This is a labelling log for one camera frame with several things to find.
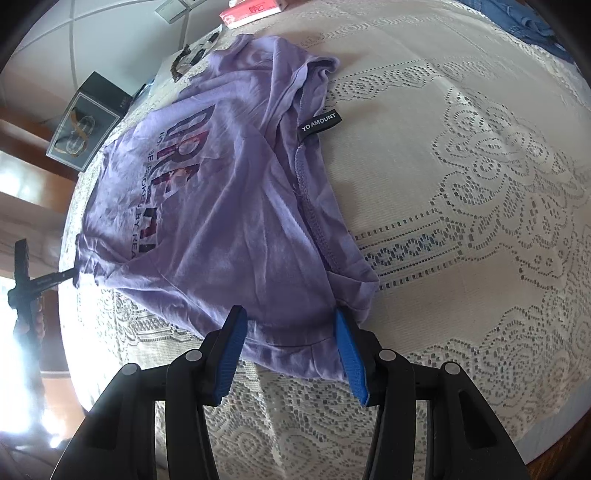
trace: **wall tile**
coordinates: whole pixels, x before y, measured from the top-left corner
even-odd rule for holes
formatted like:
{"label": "wall tile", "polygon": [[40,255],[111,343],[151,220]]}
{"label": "wall tile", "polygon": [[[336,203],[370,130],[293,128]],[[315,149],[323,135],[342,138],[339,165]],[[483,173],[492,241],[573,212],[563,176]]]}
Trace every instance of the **wall tile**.
{"label": "wall tile", "polygon": [[59,0],[53,7],[51,7],[45,15],[43,15],[35,25],[31,27],[25,38],[22,39],[17,51],[29,45],[32,41],[38,39],[47,32],[53,30],[60,25],[65,24],[70,19],[70,7],[72,0]]}
{"label": "wall tile", "polygon": [[133,94],[178,50],[183,22],[169,25],[155,9],[161,0],[122,5],[74,21],[76,76],[97,71]]}
{"label": "wall tile", "polygon": [[2,72],[7,107],[37,122],[61,115],[76,91],[69,39],[65,25],[11,57]]}
{"label": "wall tile", "polygon": [[191,44],[216,28],[222,19],[220,13],[228,8],[228,0],[207,0],[189,13],[189,24],[184,42]]}
{"label": "wall tile", "polygon": [[[116,7],[122,4],[140,3],[142,1],[150,0],[74,0],[74,18],[88,15],[89,13],[103,10],[105,8]],[[164,0],[162,0],[157,6],[160,6],[162,3],[164,3]]]}

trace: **red box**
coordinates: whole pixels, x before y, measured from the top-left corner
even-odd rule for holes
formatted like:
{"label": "red box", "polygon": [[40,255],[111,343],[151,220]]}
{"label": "red box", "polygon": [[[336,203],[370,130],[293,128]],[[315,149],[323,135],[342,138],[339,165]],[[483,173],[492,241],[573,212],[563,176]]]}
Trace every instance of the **red box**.
{"label": "red box", "polygon": [[228,28],[238,28],[260,18],[279,13],[286,6],[285,0],[244,0],[234,7],[224,10],[220,17]]}

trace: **electrical outlet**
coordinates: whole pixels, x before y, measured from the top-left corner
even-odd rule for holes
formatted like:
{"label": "electrical outlet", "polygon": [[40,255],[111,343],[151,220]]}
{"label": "electrical outlet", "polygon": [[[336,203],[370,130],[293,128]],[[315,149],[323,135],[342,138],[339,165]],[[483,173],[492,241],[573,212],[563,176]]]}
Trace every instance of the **electrical outlet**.
{"label": "electrical outlet", "polygon": [[180,0],[167,0],[156,9],[156,13],[168,23],[174,23],[188,10]]}

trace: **blue gripper pad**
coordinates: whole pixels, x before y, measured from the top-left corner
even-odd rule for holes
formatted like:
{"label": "blue gripper pad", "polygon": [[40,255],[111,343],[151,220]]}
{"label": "blue gripper pad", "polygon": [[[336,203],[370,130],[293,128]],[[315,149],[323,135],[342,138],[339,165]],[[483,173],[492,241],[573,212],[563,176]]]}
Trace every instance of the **blue gripper pad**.
{"label": "blue gripper pad", "polygon": [[340,310],[336,310],[335,337],[339,348],[340,359],[345,367],[349,386],[353,395],[365,407],[369,401],[369,393],[365,381],[365,366],[355,346],[349,327]]}
{"label": "blue gripper pad", "polygon": [[246,316],[246,310],[240,308],[234,328],[226,342],[226,348],[217,364],[215,377],[216,385],[213,391],[213,397],[216,399],[217,404],[219,404],[222,401],[222,398],[230,392],[230,386],[232,385],[234,373],[236,373],[236,366],[240,359],[240,354],[246,338],[247,326],[248,318]]}

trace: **t-shirt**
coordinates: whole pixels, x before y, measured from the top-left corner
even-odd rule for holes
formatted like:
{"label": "t-shirt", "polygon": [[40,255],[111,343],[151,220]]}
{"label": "t-shirt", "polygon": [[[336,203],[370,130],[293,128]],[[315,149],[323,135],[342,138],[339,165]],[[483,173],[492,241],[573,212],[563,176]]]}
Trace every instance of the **t-shirt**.
{"label": "t-shirt", "polygon": [[243,358],[342,378],[335,308],[363,321],[378,278],[345,226],[318,135],[297,138],[337,65],[279,37],[240,35],[211,54],[176,102],[105,147],[80,275],[202,336],[242,305]]}

